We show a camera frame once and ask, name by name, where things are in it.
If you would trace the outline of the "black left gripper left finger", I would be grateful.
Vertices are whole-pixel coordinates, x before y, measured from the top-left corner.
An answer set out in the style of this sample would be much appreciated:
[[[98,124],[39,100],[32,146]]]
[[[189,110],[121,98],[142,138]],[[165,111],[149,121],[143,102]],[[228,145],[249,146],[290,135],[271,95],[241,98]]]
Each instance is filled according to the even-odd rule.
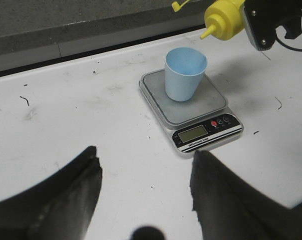
[[[89,146],[46,180],[0,201],[0,240],[83,240],[101,185],[97,149]]]

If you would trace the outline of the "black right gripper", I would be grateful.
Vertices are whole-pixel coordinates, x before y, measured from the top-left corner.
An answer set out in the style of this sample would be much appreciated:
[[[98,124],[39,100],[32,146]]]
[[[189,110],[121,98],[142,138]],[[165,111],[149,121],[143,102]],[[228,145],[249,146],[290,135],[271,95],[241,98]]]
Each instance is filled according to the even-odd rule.
[[[276,41],[289,50],[302,52],[283,43],[276,34],[276,29],[282,26],[286,30],[285,39],[296,39],[302,34],[301,18],[302,0],[246,0],[242,4],[245,31],[250,43],[261,52],[271,49]]]

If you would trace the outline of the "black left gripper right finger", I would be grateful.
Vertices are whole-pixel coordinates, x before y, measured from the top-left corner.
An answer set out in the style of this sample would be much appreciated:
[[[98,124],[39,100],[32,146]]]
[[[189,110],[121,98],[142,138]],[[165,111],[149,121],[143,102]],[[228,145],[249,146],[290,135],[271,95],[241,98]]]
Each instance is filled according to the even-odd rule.
[[[280,205],[208,151],[194,154],[190,189],[205,240],[302,240],[302,203]]]

